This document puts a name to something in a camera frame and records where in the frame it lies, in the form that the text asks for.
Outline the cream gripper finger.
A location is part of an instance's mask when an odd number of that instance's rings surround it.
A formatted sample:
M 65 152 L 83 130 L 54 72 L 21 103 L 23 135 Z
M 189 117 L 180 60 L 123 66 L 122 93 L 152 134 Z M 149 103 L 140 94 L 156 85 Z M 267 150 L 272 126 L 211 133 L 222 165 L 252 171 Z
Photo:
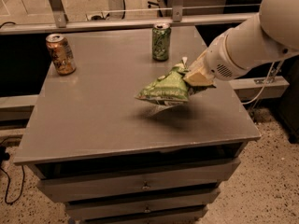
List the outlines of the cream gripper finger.
M 213 84 L 213 80 L 211 78 L 201 73 L 187 74 L 183 80 L 191 86 L 207 87 Z
M 190 66 L 189 66 L 189 72 L 199 72 L 201 74 L 205 73 L 205 63 L 203 59 L 199 59 L 194 61 Z

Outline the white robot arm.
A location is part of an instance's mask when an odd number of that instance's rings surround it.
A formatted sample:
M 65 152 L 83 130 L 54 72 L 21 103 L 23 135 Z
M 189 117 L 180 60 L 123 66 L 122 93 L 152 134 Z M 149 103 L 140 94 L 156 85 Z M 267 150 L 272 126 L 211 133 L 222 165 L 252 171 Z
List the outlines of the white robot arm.
M 262 0 L 259 12 L 217 36 L 189 66 L 183 80 L 209 86 L 252 68 L 299 54 L 299 0 Z

